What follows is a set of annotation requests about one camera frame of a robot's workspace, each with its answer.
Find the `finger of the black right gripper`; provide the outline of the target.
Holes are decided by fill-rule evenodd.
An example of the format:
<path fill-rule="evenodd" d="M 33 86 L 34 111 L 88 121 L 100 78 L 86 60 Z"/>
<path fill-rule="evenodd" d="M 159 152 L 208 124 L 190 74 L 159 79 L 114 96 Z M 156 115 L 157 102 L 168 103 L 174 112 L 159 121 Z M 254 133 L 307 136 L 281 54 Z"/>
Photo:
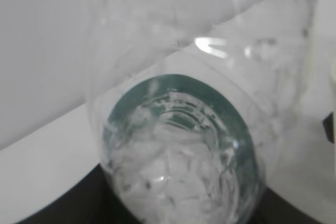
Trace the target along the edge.
<path fill-rule="evenodd" d="M 333 124 L 333 112 L 331 112 L 327 117 L 322 121 L 325 135 L 327 140 L 334 144 L 334 124 Z"/>

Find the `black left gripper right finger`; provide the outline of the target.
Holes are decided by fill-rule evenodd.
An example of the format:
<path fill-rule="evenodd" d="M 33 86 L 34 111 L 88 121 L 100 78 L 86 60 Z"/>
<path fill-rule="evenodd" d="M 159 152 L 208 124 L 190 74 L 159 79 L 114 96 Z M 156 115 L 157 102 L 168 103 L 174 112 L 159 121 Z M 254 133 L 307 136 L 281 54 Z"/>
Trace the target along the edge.
<path fill-rule="evenodd" d="M 335 223 L 335 185 L 312 186 L 305 182 L 272 182 L 271 190 L 286 202 L 322 223 Z"/>

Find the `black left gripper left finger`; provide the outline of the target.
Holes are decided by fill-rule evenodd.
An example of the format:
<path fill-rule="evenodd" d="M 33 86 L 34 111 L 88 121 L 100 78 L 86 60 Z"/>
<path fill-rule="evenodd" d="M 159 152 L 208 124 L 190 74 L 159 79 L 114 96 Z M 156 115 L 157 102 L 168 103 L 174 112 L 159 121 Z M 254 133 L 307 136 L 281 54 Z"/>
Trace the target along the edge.
<path fill-rule="evenodd" d="M 21 223 L 139 223 L 107 184 L 100 165 L 57 200 Z"/>

